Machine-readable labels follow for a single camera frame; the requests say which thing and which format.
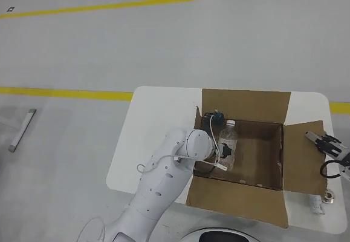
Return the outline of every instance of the metal stand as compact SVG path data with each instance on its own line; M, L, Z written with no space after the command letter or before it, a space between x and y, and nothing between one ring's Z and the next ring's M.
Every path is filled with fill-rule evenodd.
M28 124L30 123L32 117L34 116L36 109L32 108L28 111L22 123L15 122L10 119L6 119L5 117L0 116L0 123L3 125L7 125L13 129L16 129L18 133L13 138L13 141L8 148L10 152L15 152L16 147L18 146L20 139L22 138L24 131L27 129Z

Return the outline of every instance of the metal fitting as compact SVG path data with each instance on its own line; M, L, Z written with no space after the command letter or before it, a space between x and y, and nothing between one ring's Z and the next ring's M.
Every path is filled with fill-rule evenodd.
M326 204L332 204L334 199L334 193L330 189L327 189L326 193L323 196L321 196L321 201Z

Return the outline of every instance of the white cable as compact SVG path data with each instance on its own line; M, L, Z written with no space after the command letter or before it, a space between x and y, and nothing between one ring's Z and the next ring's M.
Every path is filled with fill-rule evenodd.
M219 150L218 144L216 143L215 136L213 135L212 118L213 118L213 114L211 115L211 118L210 118L210 130L211 130L211 135L212 135L213 142L215 144L215 152L218 154L218 159L216 160L215 163L219 163L221 161L221 152Z
M82 232L85 230L85 228L87 227L88 224L90 224L90 222L92 222L95 219L99 219L102 222L102 230L101 230L101 234L98 237L97 241L101 241L104 242L105 240L105 222L103 221L103 219L101 217L94 217L92 219L90 219L82 228L82 230L79 232L78 238L77 238L77 242L79 242L79 238L82 235Z
M160 159L157 160L155 166L152 165L152 169L150 169L150 170L148 170L148 171L143 171L143 170L141 171L141 170L139 169L139 167L142 166L142 167L145 168L145 165L143 165L143 164L138 164L137 167L136 167L136 169L137 169L137 171L138 171L139 173L141 173L141 174L151 172L151 171L153 171L154 169L157 168L158 163L160 162L160 160L163 159L163 158L165 158L165 157L179 157L179 158L182 158L182 159L192 159L192 158L190 158L190 157L181 156L181 155L164 155L164 156L160 157ZM205 163L205 164L209 164L209 165L212 165L212 166L215 166L215 165L216 165L216 163L210 163L210 162L206 162L206 161L204 161L204 160L199 160L199 162L203 162L203 163Z

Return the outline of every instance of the bottle cap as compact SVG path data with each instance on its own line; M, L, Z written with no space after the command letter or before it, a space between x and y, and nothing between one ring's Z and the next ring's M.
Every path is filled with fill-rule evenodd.
M226 125L235 126L235 121L234 120L228 120L226 122Z

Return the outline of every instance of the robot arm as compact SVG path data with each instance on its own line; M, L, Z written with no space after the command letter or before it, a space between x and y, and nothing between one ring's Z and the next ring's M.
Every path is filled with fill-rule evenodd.
M210 157L214 150L203 130L171 130L141 171L129 207L107 228L105 241L147 242L161 216L186 187L195 162Z

